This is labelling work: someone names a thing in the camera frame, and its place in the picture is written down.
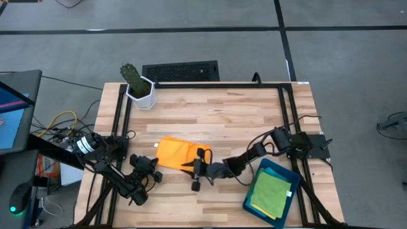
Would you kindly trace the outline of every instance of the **yellow cloth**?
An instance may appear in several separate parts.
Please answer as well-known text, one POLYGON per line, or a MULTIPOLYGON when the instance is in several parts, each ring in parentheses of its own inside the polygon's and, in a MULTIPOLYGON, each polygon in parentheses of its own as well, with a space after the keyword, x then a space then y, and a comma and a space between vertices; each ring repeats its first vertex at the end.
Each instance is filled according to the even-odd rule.
MULTIPOLYGON (((210 146, 205 144, 192 143, 176 139, 175 137, 165 136, 161 139, 156 152, 158 165, 193 172, 193 167, 182 166, 184 163, 192 162, 199 158, 198 148, 209 149, 210 146)), ((205 152, 205 162, 209 163, 210 152, 205 152)))
POLYGON ((254 204, 250 204, 250 205, 251 205, 252 207, 254 207, 255 209, 257 209, 257 210, 261 211, 262 213, 264 213, 266 216, 268 216, 268 217, 270 217, 270 218, 272 218, 272 219, 277 219, 277 217, 275 217, 275 216, 273 216, 272 214, 270 214, 270 213, 268 213, 268 212, 262 210, 262 208, 260 208, 259 206, 254 205, 254 204))

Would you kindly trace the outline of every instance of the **white pot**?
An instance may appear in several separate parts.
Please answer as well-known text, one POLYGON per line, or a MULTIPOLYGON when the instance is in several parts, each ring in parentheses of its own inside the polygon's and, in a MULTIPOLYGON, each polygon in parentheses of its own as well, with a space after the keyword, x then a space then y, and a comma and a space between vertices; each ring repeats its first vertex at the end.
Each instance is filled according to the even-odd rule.
POLYGON ((131 98, 131 100, 134 102, 135 106, 142 111, 148 111, 150 110, 157 102, 157 96, 155 96, 155 87, 154 87, 154 83, 141 76, 141 78, 146 81, 147 83, 149 83, 151 85, 151 90, 150 90, 150 94, 144 96, 143 98, 135 98, 131 95, 130 93, 130 85, 127 85, 127 91, 126 91, 126 95, 131 98))

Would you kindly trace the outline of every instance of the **wooden table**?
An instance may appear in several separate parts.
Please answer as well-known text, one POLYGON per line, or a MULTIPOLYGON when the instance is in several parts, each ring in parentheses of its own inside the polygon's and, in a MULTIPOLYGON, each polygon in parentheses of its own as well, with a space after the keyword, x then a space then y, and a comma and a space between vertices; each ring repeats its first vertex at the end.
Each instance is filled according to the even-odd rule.
MULTIPOLYGON (((119 87, 119 83, 106 83, 104 86, 95 124, 95 132, 101 135, 111 134, 119 87)), ((317 114, 310 85, 293 83, 293 93, 298 116, 317 114)), ((151 111, 139 111, 132 106, 128 129, 136 131, 137 136, 130 141, 128 157, 122 167, 124 174, 132 171, 128 162, 131 154, 155 157, 154 143, 165 135, 210 144, 214 161, 220 162, 222 158, 241 155, 250 140, 260 133, 283 125, 279 95, 274 88, 157 89, 156 94, 158 102, 151 111)), ((119 123, 123 123, 126 99, 123 99, 119 123)), ((286 103, 291 114, 287 98, 286 103)), ((300 124, 302 131, 309 134, 321 131, 317 118, 304 118, 300 124)), ((286 156, 266 157, 291 169, 286 156)), ((252 163, 255 170, 260 161, 252 163)), ((337 220, 343 221, 331 169, 318 159, 308 162, 315 194, 337 220)), ((163 181, 148 193, 149 198, 144 205, 128 206, 129 199, 118 197, 113 227, 270 226, 243 210, 242 202, 248 187, 238 184, 235 179, 216 179, 215 186, 203 180, 200 192, 196 193, 191 191, 190 176, 164 167, 156 169, 162 172, 163 181)), ((76 222, 85 215, 92 177, 93 174, 85 170, 75 208, 76 222)), ((250 170, 247 168, 239 178, 249 183, 250 170)), ((101 182, 102 177, 98 175, 90 199, 91 206, 99 196, 101 182)), ((308 221, 312 222, 309 199, 305 193, 304 197, 308 221)), ((107 221, 109 202, 110 197, 105 202, 102 223, 107 221)), ((296 197, 286 226, 301 226, 296 197)))

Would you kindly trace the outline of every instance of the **yellow cable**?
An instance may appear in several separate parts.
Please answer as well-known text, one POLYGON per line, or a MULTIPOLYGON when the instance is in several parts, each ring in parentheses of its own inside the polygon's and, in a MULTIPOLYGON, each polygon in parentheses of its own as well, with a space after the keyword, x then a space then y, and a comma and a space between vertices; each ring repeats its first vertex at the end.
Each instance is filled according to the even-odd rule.
POLYGON ((76 113, 75 113, 74 111, 63 111, 63 112, 57 114, 55 117, 53 117, 53 119, 52 119, 52 121, 50 122, 50 124, 48 124, 48 126, 46 127, 46 129, 45 129, 44 131, 42 131, 42 133, 38 134, 37 137, 43 137, 44 134, 45 134, 45 132, 51 127, 52 123, 55 122, 55 120, 56 120, 59 116, 61 116, 61 115, 63 115, 63 114, 67 114, 67 113, 71 113, 72 115, 74 115, 74 117, 75 117, 75 122, 74 122, 74 125, 72 126, 72 129, 75 128, 75 125, 76 125, 77 122, 78 122, 78 117, 76 116, 76 113))

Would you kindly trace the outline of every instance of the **floor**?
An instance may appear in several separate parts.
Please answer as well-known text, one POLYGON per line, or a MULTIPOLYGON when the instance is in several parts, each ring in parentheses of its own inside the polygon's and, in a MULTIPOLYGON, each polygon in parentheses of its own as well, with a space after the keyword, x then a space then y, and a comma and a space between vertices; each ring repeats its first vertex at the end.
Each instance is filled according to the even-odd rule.
MULTIPOLYGON (((77 0, 59 0, 73 4, 77 0)), ((407 25, 403 0, 284 0, 286 27, 407 25)), ((85 0, 73 9, 55 1, 8 4, 1 31, 276 27, 272 0, 85 0)), ((404 228, 407 224, 407 142, 386 139, 375 125, 405 111, 407 30, 287 31, 298 81, 309 81, 328 138, 338 194, 350 225, 404 228)), ((0 36, 0 71, 41 69, 45 76, 94 87, 123 81, 119 67, 217 60, 221 81, 289 81, 279 31, 66 34, 0 36)), ((100 91, 43 79, 36 118, 46 125, 64 110, 83 116, 100 91)), ((85 123, 95 121, 97 106, 85 123)), ((43 214, 40 228, 72 222, 79 185, 55 192, 59 218, 43 214)))

